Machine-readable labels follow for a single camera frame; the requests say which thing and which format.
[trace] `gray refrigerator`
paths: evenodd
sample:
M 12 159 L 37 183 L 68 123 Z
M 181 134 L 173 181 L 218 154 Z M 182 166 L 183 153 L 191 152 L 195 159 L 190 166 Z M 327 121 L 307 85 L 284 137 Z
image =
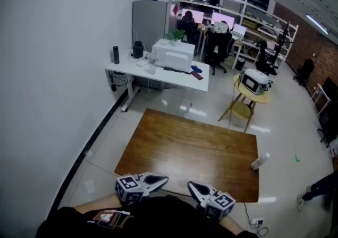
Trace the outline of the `gray refrigerator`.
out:
M 133 44 L 142 41 L 151 52 L 153 45 L 177 26 L 178 13 L 174 13 L 177 2 L 135 1 L 133 2 Z

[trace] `pink screen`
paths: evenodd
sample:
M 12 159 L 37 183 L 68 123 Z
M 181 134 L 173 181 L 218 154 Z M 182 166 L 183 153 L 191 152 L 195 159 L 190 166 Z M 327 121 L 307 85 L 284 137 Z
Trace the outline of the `pink screen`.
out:
M 233 27 L 234 18 L 231 16 L 226 16 L 220 13 L 213 12 L 211 17 L 211 24 L 215 24 L 215 21 L 226 21 L 226 23 L 229 25 L 229 29 L 231 30 Z
M 189 9 L 182 9 L 182 17 L 185 15 L 186 11 L 191 11 L 192 16 L 195 19 L 196 23 L 202 23 L 203 22 L 203 16 L 204 16 L 203 12 L 195 11 L 195 10 L 189 10 Z

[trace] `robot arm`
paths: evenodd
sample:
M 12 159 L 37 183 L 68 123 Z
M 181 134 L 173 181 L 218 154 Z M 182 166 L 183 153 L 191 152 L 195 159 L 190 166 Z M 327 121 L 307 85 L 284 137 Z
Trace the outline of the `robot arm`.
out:
M 122 202 L 140 202 L 162 188 L 169 178 L 156 173 L 146 172 L 125 175 L 116 179 L 115 191 Z
M 189 181 L 188 189 L 198 203 L 198 207 L 204 210 L 204 214 L 210 218 L 221 220 L 229 214 L 236 203 L 228 193 L 216 190 L 212 185 Z

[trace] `power outlet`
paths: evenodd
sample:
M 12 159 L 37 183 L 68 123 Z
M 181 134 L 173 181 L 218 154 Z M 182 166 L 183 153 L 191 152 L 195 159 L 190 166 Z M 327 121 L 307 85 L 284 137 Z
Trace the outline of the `power outlet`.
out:
M 264 218 L 258 217 L 258 218 L 253 218 L 250 220 L 250 224 L 252 227 L 258 229 L 263 225 Z

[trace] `sneaker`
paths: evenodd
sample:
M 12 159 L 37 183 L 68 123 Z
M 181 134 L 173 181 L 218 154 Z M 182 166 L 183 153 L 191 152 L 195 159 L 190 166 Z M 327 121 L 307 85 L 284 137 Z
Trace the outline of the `sneaker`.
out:
M 303 196 L 304 196 L 304 194 L 300 194 L 300 195 L 297 196 L 297 210 L 299 212 L 302 211 L 304 203 L 305 203 L 305 200 L 303 200 Z

